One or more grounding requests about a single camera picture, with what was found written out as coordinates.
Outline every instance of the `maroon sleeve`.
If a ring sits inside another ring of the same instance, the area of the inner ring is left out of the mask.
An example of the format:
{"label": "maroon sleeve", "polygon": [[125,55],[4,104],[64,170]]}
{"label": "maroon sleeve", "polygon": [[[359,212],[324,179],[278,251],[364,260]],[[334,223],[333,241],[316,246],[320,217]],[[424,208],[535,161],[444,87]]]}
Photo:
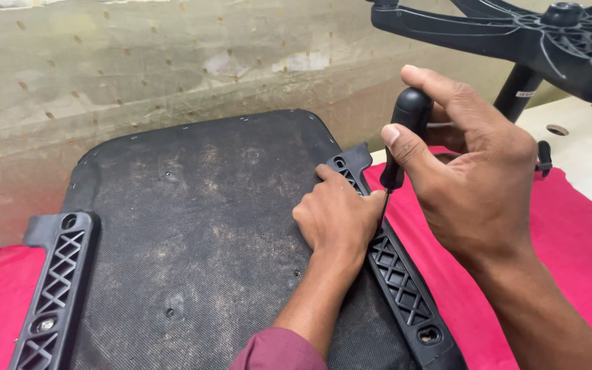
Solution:
{"label": "maroon sleeve", "polygon": [[267,328],[251,336],[230,370],[326,370],[310,342],[284,328]]}

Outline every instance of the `forearm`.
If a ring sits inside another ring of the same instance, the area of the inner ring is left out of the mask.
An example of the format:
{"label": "forearm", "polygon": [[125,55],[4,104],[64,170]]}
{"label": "forearm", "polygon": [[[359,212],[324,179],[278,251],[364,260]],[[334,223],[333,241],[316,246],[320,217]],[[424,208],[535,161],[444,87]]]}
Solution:
{"label": "forearm", "polygon": [[341,302],[361,265],[362,260],[331,263],[315,252],[303,279],[271,326],[296,332],[326,361]]}
{"label": "forearm", "polygon": [[470,273],[495,310],[522,370],[592,369],[592,329],[533,252]]}

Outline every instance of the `hand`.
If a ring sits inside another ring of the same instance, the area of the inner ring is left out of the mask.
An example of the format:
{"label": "hand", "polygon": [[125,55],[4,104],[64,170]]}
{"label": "hand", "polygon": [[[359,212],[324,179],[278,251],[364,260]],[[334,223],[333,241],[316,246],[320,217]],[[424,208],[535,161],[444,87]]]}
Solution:
{"label": "hand", "polygon": [[344,176],[325,164],[317,166],[323,180],[293,209],[300,232],[314,251],[354,271],[360,270],[385,202],[385,192],[359,196]]}
{"label": "hand", "polygon": [[436,102],[434,121],[452,121],[430,128],[428,144],[462,154],[444,164],[404,126],[382,130],[433,235],[467,270],[532,256],[529,203],[536,142],[465,84],[413,66],[405,66],[401,78]]}

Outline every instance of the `right hand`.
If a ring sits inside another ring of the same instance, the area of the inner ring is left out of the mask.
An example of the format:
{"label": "right hand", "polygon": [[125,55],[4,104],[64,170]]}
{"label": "right hand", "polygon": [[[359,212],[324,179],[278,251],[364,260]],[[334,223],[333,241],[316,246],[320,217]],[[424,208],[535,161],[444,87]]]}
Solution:
{"label": "right hand", "polygon": [[434,101],[427,143],[461,153],[444,164],[400,124],[382,137],[412,182],[423,214],[440,244],[470,272],[535,256],[529,205],[538,147],[471,87],[405,66],[406,85]]}

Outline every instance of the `fingernail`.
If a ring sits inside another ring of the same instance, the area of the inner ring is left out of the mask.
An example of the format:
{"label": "fingernail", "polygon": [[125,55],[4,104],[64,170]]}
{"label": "fingernail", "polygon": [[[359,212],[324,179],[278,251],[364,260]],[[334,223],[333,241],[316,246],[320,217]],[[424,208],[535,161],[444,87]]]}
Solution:
{"label": "fingernail", "polygon": [[392,143],[399,137],[401,133],[395,127],[394,123],[387,124],[381,130],[380,135],[387,146],[392,146]]}

